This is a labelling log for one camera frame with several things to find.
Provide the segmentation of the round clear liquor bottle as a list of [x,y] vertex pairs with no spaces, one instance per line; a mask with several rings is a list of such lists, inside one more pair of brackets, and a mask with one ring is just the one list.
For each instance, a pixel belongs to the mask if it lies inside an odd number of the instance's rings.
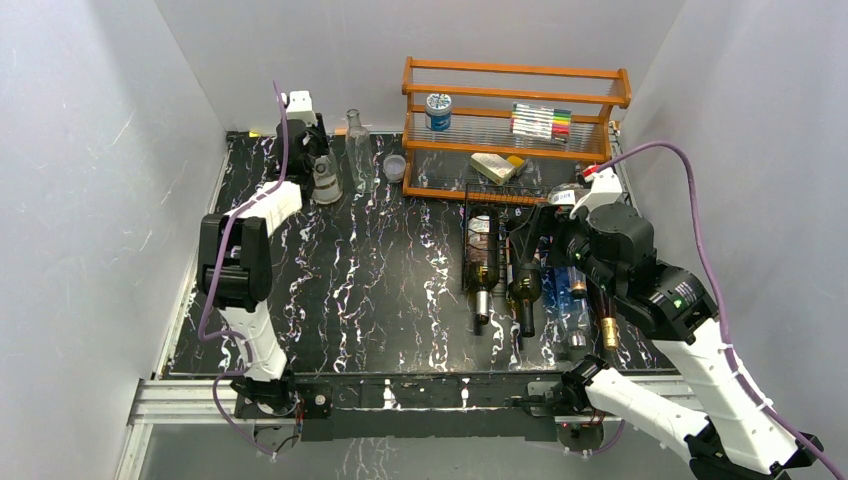
[[332,152],[315,159],[313,166],[314,189],[312,199],[317,204],[333,204],[342,197],[343,186],[339,180],[338,173],[338,162]]

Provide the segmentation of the tall clear glass bottle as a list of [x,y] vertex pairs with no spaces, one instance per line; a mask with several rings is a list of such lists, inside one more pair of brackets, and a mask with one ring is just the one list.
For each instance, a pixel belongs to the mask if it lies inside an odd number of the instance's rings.
[[362,124],[358,109],[349,109],[346,119],[345,146],[354,187],[359,193],[371,193],[376,188],[376,175],[370,132]]

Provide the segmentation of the square clear whisky bottle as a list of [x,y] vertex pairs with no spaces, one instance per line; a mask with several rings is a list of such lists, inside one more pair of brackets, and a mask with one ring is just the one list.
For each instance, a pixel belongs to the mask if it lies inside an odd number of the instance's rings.
[[579,183],[563,183],[553,187],[547,195],[547,203],[566,207],[574,207],[579,200],[589,193],[590,189]]

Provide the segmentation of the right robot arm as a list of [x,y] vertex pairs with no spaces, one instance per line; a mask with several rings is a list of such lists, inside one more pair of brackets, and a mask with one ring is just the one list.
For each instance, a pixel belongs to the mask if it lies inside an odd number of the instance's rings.
[[699,479],[785,479],[822,458],[819,440],[769,415],[768,403],[722,336],[719,310],[703,283],[660,261],[650,222],[626,204],[563,212],[535,206],[512,233],[523,254],[553,238],[557,263],[577,269],[669,359],[699,401],[684,407],[636,384],[605,360],[584,357],[546,391],[515,399],[549,408],[620,417],[674,451]]

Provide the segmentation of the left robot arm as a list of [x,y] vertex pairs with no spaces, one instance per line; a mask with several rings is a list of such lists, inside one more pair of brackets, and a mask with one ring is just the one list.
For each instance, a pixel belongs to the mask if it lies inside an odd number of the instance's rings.
[[278,139],[282,152],[270,180],[241,205],[201,221],[197,286],[207,302],[198,336],[209,338],[206,325],[211,311],[218,310],[227,325],[223,334],[243,360],[232,389],[261,411],[286,416],[297,407],[299,391],[268,306],[271,239],[310,196],[315,162],[330,149],[321,114],[287,119],[278,126]]

